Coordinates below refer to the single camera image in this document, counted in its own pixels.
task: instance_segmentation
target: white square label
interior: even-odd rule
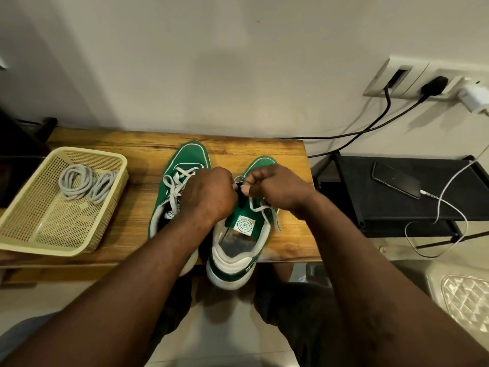
[[[239,233],[251,236],[254,226],[255,221],[253,219],[240,215],[238,216],[238,219],[236,220],[236,224],[234,225],[233,229]]]

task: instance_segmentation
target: white shoelace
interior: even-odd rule
[[[181,197],[181,191],[185,188],[188,179],[195,175],[195,173],[199,170],[199,167],[192,167],[188,170],[182,170],[180,167],[175,167],[175,173],[173,177],[170,175],[163,176],[163,183],[170,189],[170,193],[168,194],[168,198],[170,200],[170,206],[172,207],[172,211],[174,214],[177,214],[180,210],[180,203],[178,198]]]
[[[236,179],[238,179],[238,178],[244,179],[245,177],[244,177],[244,175],[236,176],[234,178],[234,181],[236,181]],[[265,214],[265,210],[267,208],[269,208],[272,211],[273,227],[275,228],[275,230],[277,231],[278,234],[282,233],[282,227],[280,226],[280,221],[278,220],[278,216],[277,216],[278,209],[277,209],[277,211],[275,211],[275,209],[272,206],[270,206],[269,204],[266,204],[265,199],[262,199],[260,201],[260,207],[254,208],[253,207],[253,198],[249,197],[249,208],[254,212],[260,212],[261,211],[265,221],[268,224],[270,224],[270,222],[268,221],[268,218],[266,217],[266,214]]]

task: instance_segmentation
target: perforated basket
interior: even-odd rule
[[[71,201],[61,197],[58,177],[73,164],[92,167],[97,178],[119,171],[102,204],[87,197]],[[126,168],[126,158],[117,153],[74,147],[53,150],[0,218],[0,249],[57,256],[94,251],[126,186]],[[73,185],[79,183],[77,176]]]

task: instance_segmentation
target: white charger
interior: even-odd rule
[[[484,112],[489,116],[489,90],[486,87],[467,85],[460,90],[457,96],[470,113]]]

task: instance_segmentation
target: phone screen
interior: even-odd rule
[[[376,162],[372,178],[411,197],[421,197],[420,181],[392,167]]]

